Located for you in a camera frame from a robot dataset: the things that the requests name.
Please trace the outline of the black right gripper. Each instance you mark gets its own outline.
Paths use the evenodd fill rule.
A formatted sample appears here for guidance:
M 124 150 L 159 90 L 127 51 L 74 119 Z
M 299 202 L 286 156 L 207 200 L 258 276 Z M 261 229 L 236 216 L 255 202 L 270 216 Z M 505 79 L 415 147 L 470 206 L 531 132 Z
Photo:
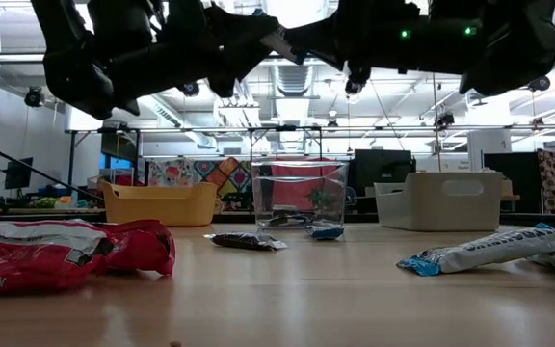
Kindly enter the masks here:
M 371 68 L 396 55 L 421 18 L 412 0 L 339 0 L 331 16 L 287 29 L 284 38 L 339 71 L 346 66 L 346 94 L 358 94 Z

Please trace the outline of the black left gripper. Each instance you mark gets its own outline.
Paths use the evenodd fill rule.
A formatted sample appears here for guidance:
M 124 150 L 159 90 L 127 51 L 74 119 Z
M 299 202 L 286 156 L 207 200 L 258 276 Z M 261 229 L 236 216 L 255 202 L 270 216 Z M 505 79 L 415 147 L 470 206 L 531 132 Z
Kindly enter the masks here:
M 247 41 L 219 49 L 201 0 L 169 0 L 169 13 L 161 42 L 165 46 L 164 77 L 167 85 L 185 85 L 206 78 L 218 97 L 233 97 L 241 82 L 264 60 L 259 40 L 278 29 L 278 19 L 256 8 L 252 14 L 224 13 L 219 37 Z

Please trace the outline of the red KitKat candy bar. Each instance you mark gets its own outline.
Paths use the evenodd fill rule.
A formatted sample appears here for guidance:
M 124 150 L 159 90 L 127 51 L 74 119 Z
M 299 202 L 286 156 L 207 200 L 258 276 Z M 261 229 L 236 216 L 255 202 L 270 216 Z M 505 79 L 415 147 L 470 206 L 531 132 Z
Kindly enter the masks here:
M 158 220 L 101 224 L 114 248 L 105 257 L 109 270 L 173 274 L 176 247 L 169 229 Z
M 113 248 L 107 231 L 83 221 L 0 222 L 0 295 L 77 288 Z

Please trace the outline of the colourful patchwork quilt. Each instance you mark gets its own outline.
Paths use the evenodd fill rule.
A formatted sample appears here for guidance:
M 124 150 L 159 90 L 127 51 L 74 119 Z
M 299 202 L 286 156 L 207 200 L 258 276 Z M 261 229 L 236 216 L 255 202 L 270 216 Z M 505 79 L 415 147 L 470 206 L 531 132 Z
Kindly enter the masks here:
M 200 160 L 187 157 L 148 162 L 149 186 L 192 187 L 201 182 L 217 186 L 215 214 L 253 210 L 251 164 L 234 157 Z

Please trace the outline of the black computer monitor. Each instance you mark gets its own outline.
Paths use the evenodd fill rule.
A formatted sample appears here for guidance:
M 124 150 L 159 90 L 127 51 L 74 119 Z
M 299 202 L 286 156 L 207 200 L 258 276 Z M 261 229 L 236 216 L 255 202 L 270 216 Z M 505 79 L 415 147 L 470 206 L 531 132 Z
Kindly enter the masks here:
M 416 171 L 409 150 L 356 149 L 350 164 L 350 186 L 359 196 L 375 183 L 403 183 Z

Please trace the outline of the red cloth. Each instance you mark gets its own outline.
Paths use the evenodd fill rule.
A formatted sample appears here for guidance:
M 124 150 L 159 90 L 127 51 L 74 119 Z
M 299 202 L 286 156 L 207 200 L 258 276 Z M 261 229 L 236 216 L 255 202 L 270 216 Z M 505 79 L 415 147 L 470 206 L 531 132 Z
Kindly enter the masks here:
M 271 166 L 273 180 L 272 204 L 293 206 L 299 210 L 311 210 L 308 195 L 320 190 L 326 183 L 324 176 L 335 178 L 334 172 L 340 168 L 332 160 L 313 159 L 310 161 L 278 162 Z

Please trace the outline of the clear plastic bin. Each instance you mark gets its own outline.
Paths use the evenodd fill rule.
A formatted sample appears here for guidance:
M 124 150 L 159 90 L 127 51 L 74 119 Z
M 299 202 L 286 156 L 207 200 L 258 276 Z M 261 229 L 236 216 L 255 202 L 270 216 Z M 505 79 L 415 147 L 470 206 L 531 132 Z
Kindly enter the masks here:
M 312 202 L 311 210 L 299 210 L 293 206 L 273 205 L 272 191 L 273 178 L 271 166 L 288 161 L 310 160 L 272 160 L 254 161 L 251 163 L 251 187 L 255 222 L 261 231 L 274 231 L 282 229 L 302 229 L 307 231 L 311 227 L 344 227 L 344 214 L 346 210 L 346 190 L 348 185 L 349 164 L 335 161 L 340 168 L 334 172 L 335 178 L 324 176 L 326 183 L 320 190 L 314 190 L 307 197 Z M 309 227 L 268 227 L 268 221 L 279 215 L 309 215 L 313 222 Z

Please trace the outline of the yellow plastic bin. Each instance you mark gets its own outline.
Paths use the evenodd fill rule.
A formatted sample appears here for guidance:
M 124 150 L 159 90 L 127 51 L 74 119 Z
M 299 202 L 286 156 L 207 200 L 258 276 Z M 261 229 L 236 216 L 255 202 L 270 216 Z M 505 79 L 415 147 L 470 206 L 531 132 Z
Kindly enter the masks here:
M 217 186 L 122 186 L 99 181 L 106 219 L 123 224 L 157 220 L 167 227 L 204 227 L 214 216 Z

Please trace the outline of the grey plastic bin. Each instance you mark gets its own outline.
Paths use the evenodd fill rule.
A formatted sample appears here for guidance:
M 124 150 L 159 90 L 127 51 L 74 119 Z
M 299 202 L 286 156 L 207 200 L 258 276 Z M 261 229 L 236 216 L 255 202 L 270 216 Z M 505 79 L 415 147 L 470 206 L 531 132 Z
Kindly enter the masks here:
M 383 227 L 410 231 L 494 231 L 503 175 L 497 172 L 410 173 L 403 183 L 376 183 Z

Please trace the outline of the white box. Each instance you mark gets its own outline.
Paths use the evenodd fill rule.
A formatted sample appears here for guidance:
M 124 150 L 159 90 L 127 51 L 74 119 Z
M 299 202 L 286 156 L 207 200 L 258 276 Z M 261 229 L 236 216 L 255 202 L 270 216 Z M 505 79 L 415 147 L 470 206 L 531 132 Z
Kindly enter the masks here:
M 509 129 L 474 130 L 467 134 L 470 170 L 479 172 L 484 168 L 486 154 L 510 153 L 512 139 Z

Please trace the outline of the black panel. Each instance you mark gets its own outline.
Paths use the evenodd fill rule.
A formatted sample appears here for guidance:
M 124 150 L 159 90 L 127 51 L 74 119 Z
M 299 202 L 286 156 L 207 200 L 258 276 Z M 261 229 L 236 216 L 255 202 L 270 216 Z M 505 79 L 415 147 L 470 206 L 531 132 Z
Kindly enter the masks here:
M 486 153 L 484 166 L 512 181 L 516 213 L 542 212 L 542 179 L 536 152 Z

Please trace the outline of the small black monitor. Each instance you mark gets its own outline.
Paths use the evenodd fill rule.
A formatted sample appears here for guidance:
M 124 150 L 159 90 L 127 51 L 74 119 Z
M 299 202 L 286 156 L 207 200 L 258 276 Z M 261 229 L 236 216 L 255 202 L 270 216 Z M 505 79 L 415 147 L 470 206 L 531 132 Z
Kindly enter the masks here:
M 33 165 L 33 157 L 20 159 L 22 164 L 10 161 L 5 169 L 4 187 L 8 190 L 22 189 L 30 186 L 32 171 L 29 166 Z

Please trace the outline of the ceiling air duct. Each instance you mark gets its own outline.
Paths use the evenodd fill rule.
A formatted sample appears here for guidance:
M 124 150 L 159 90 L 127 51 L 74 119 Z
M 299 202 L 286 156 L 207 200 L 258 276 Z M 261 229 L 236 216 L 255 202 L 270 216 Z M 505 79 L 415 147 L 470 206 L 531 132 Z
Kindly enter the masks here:
M 279 94 L 286 97 L 305 96 L 313 81 L 314 67 L 276 66 L 273 67 L 273 74 Z

